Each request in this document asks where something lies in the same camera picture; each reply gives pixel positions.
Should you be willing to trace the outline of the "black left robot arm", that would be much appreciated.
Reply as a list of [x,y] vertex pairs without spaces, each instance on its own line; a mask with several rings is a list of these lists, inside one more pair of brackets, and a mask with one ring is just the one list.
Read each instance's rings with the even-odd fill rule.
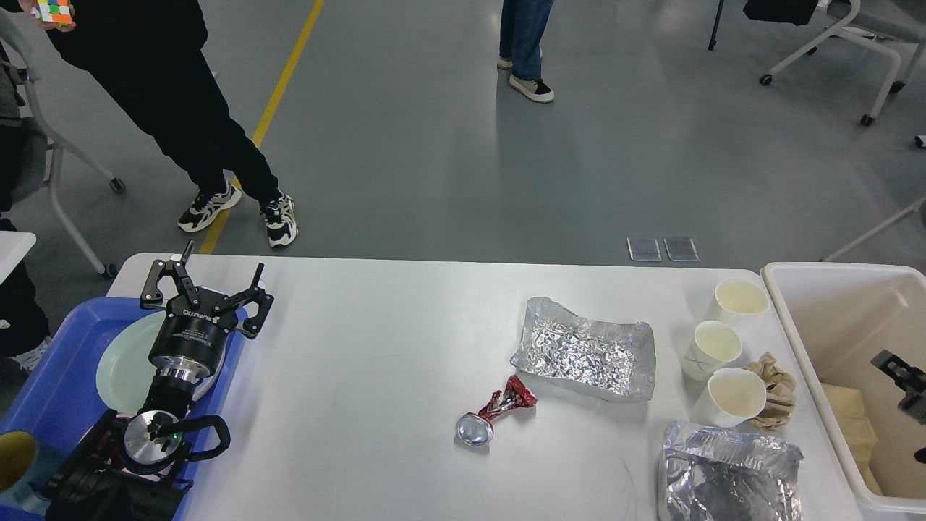
[[46,520],[171,520],[192,484],[188,464],[213,459],[231,444],[227,423],[196,412],[218,382],[229,337],[254,339],[274,297],[259,263],[249,286],[233,295],[198,286],[187,263],[189,242],[172,260],[155,260],[140,307],[164,310],[148,353],[153,377],[133,416],[105,411],[42,490]]

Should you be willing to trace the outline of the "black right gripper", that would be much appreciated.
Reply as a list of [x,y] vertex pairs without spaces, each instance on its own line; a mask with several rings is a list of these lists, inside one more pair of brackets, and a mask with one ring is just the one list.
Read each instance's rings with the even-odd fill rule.
[[[925,425],[925,373],[923,370],[910,365],[888,350],[879,352],[870,363],[889,376],[894,385],[905,392],[905,397],[897,405],[899,411],[916,420],[920,425]],[[914,458],[920,464],[925,465],[926,448],[923,447],[914,452]]]

